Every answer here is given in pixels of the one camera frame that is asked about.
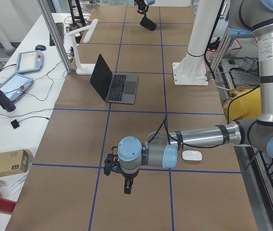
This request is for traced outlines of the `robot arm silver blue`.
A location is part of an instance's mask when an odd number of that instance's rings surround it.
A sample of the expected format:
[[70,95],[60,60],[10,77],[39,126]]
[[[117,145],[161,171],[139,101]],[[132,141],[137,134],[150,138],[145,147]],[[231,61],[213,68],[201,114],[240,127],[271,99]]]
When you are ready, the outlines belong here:
[[[186,103],[196,108],[212,109],[218,96],[208,85],[206,42],[211,40],[214,17],[219,13],[218,1],[202,0],[198,5],[186,56],[173,64],[177,96],[175,105]],[[225,125],[186,131],[151,133],[145,142],[125,137],[118,144],[118,153],[105,160],[104,173],[122,174],[124,192],[131,192],[140,166],[172,168],[178,151],[191,148],[215,148],[225,144],[251,145],[273,158],[273,0],[233,0],[230,3],[228,34],[233,38],[258,41],[261,112],[251,119],[235,119]]]
[[137,12],[139,14],[143,14],[146,15],[149,6],[155,3],[155,0],[135,0],[136,4],[137,4]]

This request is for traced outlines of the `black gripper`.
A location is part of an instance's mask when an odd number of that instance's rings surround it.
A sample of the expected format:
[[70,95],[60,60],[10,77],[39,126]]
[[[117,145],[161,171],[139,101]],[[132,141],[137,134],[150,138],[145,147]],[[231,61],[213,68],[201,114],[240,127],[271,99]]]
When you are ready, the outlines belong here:
[[121,168],[121,171],[122,171],[121,174],[125,178],[124,194],[131,194],[133,179],[137,177],[139,173],[139,169],[138,168],[134,168],[134,169]]
[[148,12],[149,6],[145,3],[144,0],[136,0],[136,4],[138,7],[137,12],[139,14],[146,14]]

